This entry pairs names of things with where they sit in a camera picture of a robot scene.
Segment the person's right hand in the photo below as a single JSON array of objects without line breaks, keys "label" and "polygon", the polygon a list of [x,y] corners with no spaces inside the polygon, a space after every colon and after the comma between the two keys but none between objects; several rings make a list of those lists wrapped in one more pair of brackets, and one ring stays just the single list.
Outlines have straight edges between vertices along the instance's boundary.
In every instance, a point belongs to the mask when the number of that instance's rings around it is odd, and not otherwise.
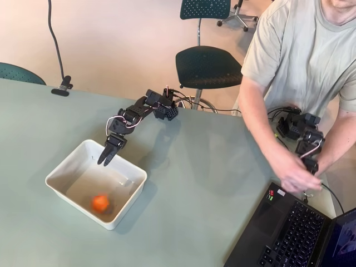
[{"label": "person's right hand", "polygon": [[288,192],[322,189],[321,180],[308,172],[300,159],[292,159],[283,166],[280,180],[282,187]]}]

